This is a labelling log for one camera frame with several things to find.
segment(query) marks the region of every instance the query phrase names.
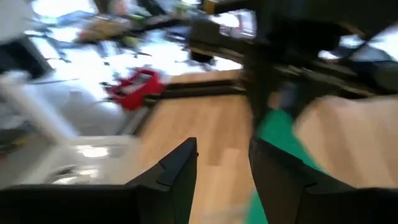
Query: wooden panel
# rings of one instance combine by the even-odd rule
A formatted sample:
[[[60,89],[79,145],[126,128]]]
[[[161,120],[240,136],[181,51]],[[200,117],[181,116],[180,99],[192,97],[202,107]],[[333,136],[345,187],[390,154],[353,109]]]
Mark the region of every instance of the wooden panel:
[[[228,70],[206,73],[187,73],[172,77],[171,83],[205,82],[213,80],[237,79],[240,70]]]
[[[355,187],[398,187],[398,98],[312,103],[295,133],[332,176]]]
[[[164,100],[143,129],[138,162],[148,169],[186,138],[198,141],[190,223],[244,223],[254,189],[248,161],[251,112],[244,96]]]

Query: black metal bar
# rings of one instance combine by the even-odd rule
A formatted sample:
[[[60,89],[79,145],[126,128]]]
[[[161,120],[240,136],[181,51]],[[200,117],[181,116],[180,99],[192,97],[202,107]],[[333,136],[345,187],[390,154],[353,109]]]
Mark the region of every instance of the black metal bar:
[[[216,86],[213,88],[182,89],[177,91],[165,91],[160,95],[149,96],[152,100],[164,100],[174,98],[220,96],[220,95],[244,95],[245,90],[231,86]]]
[[[250,4],[247,0],[205,1],[205,10],[209,15],[245,9],[249,6]]]
[[[191,82],[191,83],[170,83],[166,86],[166,90],[179,90],[188,88],[202,88],[213,86],[233,86],[235,80],[213,80],[207,82]]]
[[[79,80],[79,78],[71,78],[71,79],[64,79],[64,80],[53,80],[53,81],[38,81],[38,82],[30,82],[29,84],[31,85],[44,85],[44,84],[53,84],[53,83],[60,83],[60,82],[70,82],[70,81],[75,81]]]

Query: red object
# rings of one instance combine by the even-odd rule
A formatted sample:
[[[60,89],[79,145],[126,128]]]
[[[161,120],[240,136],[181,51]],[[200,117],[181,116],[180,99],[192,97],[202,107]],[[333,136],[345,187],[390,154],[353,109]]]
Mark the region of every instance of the red object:
[[[121,96],[118,93],[122,91],[124,87],[131,86],[134,84],[140,75],[150,75],[151,77],[146,79],[141,87],[132,93],[128,93],[126,96]],[[135,110],[140,107],[144,102],[144,97],[150,94],[159,94],[164,85],[160,82],[160,76],[157,72],[149,70],[147,68],[140,68],[134,72],[132,77],[127,79],[119,79],[120,84],[105,88],[105,90],[111,95],[111,99],[117,104],[121,105],[126,110]]]

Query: green surface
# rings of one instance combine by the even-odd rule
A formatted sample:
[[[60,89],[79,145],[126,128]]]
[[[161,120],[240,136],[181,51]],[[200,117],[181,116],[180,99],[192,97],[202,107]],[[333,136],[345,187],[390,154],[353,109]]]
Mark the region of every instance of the green surface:
[[[275,110],[270,112],[267,117],[261,121],[256,134],[261,139],[303,160],[307,165],[319,169],[311,157],[305,152],[299,140],[293,135],[292,128],[293,119],[285,111]],[[253,194],[246,223],[268,223],[257,191]]]

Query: white pipe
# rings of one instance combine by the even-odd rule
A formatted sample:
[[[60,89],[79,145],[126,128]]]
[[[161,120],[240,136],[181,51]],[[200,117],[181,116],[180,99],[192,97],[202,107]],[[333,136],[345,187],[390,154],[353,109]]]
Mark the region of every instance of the white pipe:
[[[54,143],[75,139],[79,132],[27,83],[28,77],[26,72],[6,72],[0,77],[0,93]]]

